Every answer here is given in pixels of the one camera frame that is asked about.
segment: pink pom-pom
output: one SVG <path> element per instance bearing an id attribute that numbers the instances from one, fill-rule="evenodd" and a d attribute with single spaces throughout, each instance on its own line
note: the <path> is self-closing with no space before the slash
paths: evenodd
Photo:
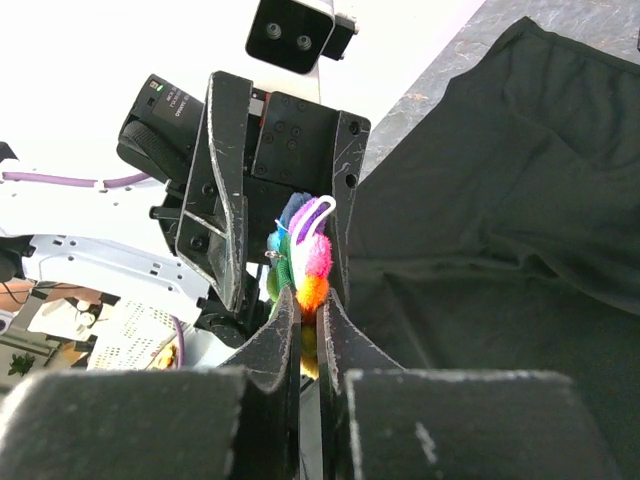
<path id="1" fill-rule="evenodd" d="M 314 235 L 310 240 L 309 256 L 305 273 L 309 276 L 327 278 L 331 271 L 331 242 L 325 235 Z"/>

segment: colorful fuzzy toy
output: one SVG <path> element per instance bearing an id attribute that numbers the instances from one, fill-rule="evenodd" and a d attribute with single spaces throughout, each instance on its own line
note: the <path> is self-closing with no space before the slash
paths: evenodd
<path id="1" fill-rule="evenodd" d="M 323 233 L 336 202 L 328 195 L 305 197 L 291 197 L 277 221 L 278 229 L 269 235 L 267 247 L 278 255 L 269 271 L 267 289 L 275 302 L 285 285 L 295 288 L 303 322 L 301 369 L 307 376 L 317 378 L 315 316 L 329 295 L 331 271 L 331 242 Z"/>

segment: camera lens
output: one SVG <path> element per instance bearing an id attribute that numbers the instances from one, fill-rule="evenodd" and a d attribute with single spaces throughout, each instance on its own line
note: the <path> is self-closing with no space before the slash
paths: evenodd
<path id="1" fill-rule="evenodd" d="M 267 31 L 267 36 L 271 40 L 277 40 L 282 36 L 282 29 L 280 28 L 280 25 L 278 25 L 277 23 L 268 23 L 266 31 Z"/>
<path id="2" fill-rule="evenodd" d="M 298 44 L 298 48 L 303 52 L 311 48 L 311 39 L 307 35 L 300 35 L 296 43 Z"/>

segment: screw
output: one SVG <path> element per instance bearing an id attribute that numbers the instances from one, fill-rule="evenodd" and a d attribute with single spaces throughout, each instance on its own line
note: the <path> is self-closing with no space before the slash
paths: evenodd
<path id="1" fill-rule="evenodd" d="M 268 23 L 266 27 L 267 37 L 271 40 L 277 40 L 282 36 L 282 29 L 277 23 Z"/>
<path id="2" fill-rule="evenodd" d="M 352 135 L 357 135 L 360 133 L 360 124 L 358 122 L 351 122 L 349 124 L 349 132 L 351 132 Z"/>
<path id="3" fill-rule="evenodd" d="M 191 237 L 189 244 L 191 245 L 191 248 L 193 248 L 194 250 L 199 250 L 202 248 L 202 245 L 204 245 L 204 242 L 200 237 Z"/>
<path id="4" fill-rule="evenodd" d="M 210 183 L 205 183 L 205 184 L 202 186 L 202 194 L 203 194 L 203 195 L 205 195 L 205 196 L 207 196 L 207 197 L 210 197 L 211 195 L 213 195 L 213 192 L 214 192 L 214 191 L 215 191 L 215 190 L 214 190 L 214 188 L 213 188 L 213 185 L 211 185 Z"/>
<path id="5" fill-rule="evenodd" d="M 311 38 L 308 35 L 300 35 L 296 40 L 296 44 L 300 50 L 306 52 L 311 48 Z"/>
<path id="6" fill-rule="evenodd" d="M 275 250 L 268 250 L 264 252 L 264 256 L 267 258 L 283 258 L 284 257 L 284 255 L 282 255 L 280 252 L 276 252 Z"/>

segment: screw hole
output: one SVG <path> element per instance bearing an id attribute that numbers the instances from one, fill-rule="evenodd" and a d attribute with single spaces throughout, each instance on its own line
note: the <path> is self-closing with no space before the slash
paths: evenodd
<path id="1" fill-rule="evenodd" d="M 354 189 L 358 185 L 358 177 L 356 177 L 354 174 L 350 173 L 345 178 L 345 183 L 347 184 L 347 187 L 349 187 L 351 189 Z"/>
<path id="2" fill-rule="evenodd" d="M 349 132 L 352 135 L 358 135 L 360 133 L 360 124 L 358 122 L 351 122 L 349 124 Z"/>
<path id="3" fill-rule="evenodd" d="M 215 189 L 213 188 L 213 185 L 212 185 L 212 184 L 210 184 L 210 183 L 205 183 L 205 184 L 202 186 L 202 194 L 203 194 L 205 197 L 210 197 L 210 196 L 212 196 L 214 193 L 215 193 Z"/>

